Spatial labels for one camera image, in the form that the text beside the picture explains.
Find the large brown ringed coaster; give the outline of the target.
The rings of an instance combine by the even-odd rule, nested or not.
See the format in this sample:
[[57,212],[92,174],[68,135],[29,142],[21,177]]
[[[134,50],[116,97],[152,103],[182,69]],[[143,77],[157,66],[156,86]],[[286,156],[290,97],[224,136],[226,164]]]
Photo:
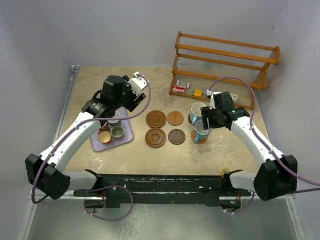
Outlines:
[[159,110],[153,110],[146,116],[146,123],[151,128],[162,128],[167,121],[166,115]]

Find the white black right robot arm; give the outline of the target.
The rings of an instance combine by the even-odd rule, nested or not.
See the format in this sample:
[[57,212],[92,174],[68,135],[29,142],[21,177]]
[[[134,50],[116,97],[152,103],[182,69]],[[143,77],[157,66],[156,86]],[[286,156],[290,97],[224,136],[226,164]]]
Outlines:
[[233,196],[240,189],[246,190],[265,202],[294,193],[298,181],[289,171],[298,172],[296,158],[274,147],[253,123],[252,115],[243,107],[235,107],[229,92],[207,91],[206,95],[210,105],[201,108],[203,128],[227,128],[244,143],[259,165],[258,173],[228,172],[223,177],[223,192]]

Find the large blue mug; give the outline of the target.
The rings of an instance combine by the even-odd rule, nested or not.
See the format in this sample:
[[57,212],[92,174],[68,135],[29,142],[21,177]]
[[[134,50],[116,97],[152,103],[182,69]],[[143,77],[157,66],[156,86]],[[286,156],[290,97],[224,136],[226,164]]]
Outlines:
[[194,125],[194,131],[195,131],[195,134],[196,134],[196,140],[203,140],[205,138],[209,138],[209,135],[212,132],[212,130],[210,128],[209,129],[204,129],[202,120],[199,120]]

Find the large brown grooved coaster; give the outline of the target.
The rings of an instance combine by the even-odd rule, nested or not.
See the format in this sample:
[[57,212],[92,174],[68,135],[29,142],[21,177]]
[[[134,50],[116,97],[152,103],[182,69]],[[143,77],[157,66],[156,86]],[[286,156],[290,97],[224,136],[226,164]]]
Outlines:
[[166,133],[160,128],[152,128],[145,134],[145,141],[152,148],[162,147],[167,140]]

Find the light orange wood coaster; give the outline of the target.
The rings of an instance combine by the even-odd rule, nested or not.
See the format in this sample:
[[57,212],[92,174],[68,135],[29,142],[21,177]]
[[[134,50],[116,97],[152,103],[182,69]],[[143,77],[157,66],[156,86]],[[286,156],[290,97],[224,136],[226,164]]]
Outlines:
[[196,137],[197,137],[196,136],[196,132],[193,130],[191,132],[191,140],[193,141],[194,144],[202,145],[202,144],[205,144],[208,141],[208,138],[196,140]]

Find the teal blue cup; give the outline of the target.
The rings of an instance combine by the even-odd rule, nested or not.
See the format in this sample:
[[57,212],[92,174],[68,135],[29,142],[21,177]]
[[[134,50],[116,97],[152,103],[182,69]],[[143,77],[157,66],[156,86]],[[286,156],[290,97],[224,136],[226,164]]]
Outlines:
[[108,124],[111,125],[112,127],[120,126],[122,124],[121,119],[121,114],[116,111],[114,117],[108,121]]

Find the dark wood coaster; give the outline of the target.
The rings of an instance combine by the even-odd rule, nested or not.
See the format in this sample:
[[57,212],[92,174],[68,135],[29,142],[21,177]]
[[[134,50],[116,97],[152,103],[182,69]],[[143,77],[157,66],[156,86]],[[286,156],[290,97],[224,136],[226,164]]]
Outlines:
[[193,115],[193,114],[189,114],[188,115],[188,122],[191,124],[191,125],[195,125],[197,122],[198,122],[198,116],[196,115]]

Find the red handled white cup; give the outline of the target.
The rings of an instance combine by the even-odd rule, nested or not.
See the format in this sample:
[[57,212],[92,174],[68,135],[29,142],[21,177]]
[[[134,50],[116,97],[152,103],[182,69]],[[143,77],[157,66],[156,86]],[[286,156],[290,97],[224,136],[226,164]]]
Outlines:
[[109,131],[110,131],[110,127],[108,122],[106,122],[106,124],[98,130],[99,133],[109,132]]

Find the olive green cup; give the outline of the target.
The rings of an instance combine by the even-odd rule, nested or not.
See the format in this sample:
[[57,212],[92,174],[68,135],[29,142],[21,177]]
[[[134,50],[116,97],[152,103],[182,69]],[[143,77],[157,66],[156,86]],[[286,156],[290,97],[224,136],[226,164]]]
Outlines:
[[111,131],[111,136],[115,139],[115,140],[122,140],[125,136],[125,130],[122,126],[114,126]]

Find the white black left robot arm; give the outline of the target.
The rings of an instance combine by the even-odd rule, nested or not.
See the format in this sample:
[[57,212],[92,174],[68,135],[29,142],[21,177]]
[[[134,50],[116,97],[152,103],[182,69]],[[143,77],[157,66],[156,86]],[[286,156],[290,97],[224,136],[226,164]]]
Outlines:
[[98,196],[103,184],[98,176],[85,170],[65,173],[65,169],[80,147],[108,121],[113,120],[120,108],[133,112],[146,98],[144,89],[150,89],[149,80],[139,72],[133,78],[109,76],[81,109],[80,114],[68,130],[48,149],[39,155],[30,154],[26,161],[28,181],[32,184],[31,200],[36,199],[36,190],[53,200],[61,198],[67,191],[87,191]]

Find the light blue mug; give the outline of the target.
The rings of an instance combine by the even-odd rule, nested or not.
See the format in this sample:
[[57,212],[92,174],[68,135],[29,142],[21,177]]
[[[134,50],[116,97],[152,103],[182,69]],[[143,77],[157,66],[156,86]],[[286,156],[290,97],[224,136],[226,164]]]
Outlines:
[[202,102],[197,102],[192,105],[190,112],[190,122],[193,126],[202,119],[201,109],[205,107],[206,105]]

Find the dark walnut coaster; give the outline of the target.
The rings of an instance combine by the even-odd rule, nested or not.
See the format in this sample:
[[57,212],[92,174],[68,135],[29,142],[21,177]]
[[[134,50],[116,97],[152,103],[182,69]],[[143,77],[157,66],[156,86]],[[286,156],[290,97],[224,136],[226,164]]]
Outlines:
[[174,145],[181,145],[186,140],[186,134],[181,129],[173,129],[168,134],[169,141]]

